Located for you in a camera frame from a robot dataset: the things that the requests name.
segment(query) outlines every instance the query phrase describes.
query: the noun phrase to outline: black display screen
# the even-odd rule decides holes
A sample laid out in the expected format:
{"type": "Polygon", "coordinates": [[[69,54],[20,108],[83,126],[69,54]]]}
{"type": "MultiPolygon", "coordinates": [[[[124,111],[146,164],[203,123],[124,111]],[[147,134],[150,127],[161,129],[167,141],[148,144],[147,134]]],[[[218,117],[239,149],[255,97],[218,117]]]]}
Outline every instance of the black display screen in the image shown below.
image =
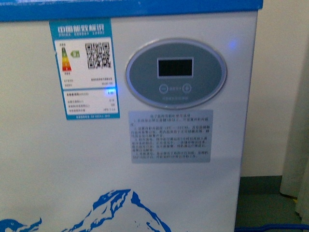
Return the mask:
{"type": "Polygon", "coordinates": [[[158,78],[192,78],[193,58],[159,58],[158,78]]]}

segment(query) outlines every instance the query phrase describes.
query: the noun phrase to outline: chest freezer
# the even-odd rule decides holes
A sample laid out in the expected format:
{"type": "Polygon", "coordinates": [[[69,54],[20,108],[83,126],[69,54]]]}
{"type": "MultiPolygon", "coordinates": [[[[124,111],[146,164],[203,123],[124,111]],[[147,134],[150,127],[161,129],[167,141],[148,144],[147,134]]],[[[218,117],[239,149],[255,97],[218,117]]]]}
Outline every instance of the chest freezer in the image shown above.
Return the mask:
{"type": "Polygon", "coordinates": [[[0,3],[0,232],[234,230],[261,0],[0,3]]]}

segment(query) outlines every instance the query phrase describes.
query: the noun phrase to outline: blue freezer lid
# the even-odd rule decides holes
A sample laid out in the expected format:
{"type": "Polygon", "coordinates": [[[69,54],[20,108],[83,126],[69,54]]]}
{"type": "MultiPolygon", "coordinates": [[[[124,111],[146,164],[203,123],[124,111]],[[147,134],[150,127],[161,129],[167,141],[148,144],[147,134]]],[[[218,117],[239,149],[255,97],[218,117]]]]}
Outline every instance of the blue freezer lid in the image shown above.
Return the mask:
{"type": "Polygon", "coordinates": [[[0,22],[257,11],[263,0],[0,0],[0,22]]]}

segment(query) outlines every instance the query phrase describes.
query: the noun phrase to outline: blue mountain graphic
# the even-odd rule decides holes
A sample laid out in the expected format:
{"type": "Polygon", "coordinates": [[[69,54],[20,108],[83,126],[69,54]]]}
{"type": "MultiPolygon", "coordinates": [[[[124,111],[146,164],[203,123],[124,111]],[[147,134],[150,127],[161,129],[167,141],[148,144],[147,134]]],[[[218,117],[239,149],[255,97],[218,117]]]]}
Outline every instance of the blue mountain graphic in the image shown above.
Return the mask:
{"type": "Polygon", "coordinates": [[[102,195],[84,220],[62,232],[91,232],[95,228],[95,231],[104,232],[171,232],[167,224],[144,206],[137,193],[130,189],[102,195]]]}
{"type": "Polygon", "coordinates": [[[12,231],[16,232],[33,232],[39,229],[39,225],[42,223],[42,219],[36,223],[33,223],[30,226],[21,224],[20,222],[14,219],[4,219],[0,221],[0,232],[5,232],[6,229],[11,229],[12,231]]]}

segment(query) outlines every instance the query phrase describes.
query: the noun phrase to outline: gray control panel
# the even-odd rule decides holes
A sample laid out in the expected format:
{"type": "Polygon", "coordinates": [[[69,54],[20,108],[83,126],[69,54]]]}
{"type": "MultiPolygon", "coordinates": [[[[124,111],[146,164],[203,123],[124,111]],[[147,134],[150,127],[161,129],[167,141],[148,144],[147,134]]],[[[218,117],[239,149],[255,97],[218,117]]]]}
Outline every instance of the gray control panel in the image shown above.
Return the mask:
{"type": "Polygon", "coordinates": [[[223,58],[189,39],[153,42],[129,61],[126,80],[141,101],[159,108],[184,109],[208,101],[226,79],[223,58]]]}

